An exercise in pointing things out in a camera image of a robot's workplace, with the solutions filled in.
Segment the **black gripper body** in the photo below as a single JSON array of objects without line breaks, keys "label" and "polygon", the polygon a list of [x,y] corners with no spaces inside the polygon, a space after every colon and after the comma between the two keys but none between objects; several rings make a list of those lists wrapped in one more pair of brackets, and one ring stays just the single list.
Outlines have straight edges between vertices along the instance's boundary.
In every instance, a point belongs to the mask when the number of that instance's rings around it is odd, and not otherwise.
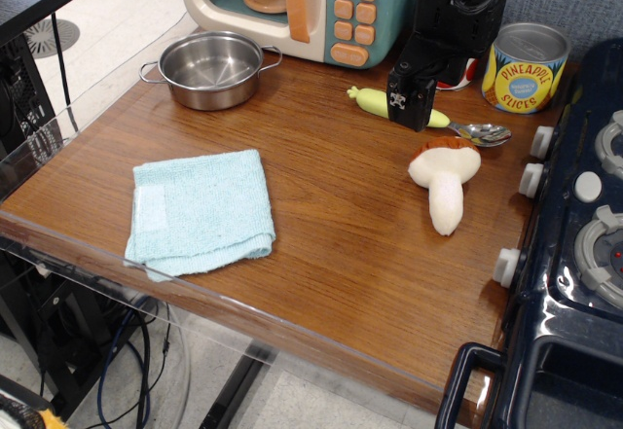
[{"label": "black gripper body", "polygon": [[506,0],[417,0],[413,32],[394,66],[451,82],[496,36]]}]

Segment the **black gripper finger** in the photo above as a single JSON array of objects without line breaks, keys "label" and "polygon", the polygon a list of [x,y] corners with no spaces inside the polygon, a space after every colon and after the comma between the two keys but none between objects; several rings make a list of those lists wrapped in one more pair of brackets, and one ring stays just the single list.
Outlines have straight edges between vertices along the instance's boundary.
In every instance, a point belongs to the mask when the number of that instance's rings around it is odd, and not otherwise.
[{"label": "black gripper finger", "polygon": [[386,87],[388,118],[413,131],[423,131],[430,119],[437,79],[415,72],[412,66],[394,66]]}]

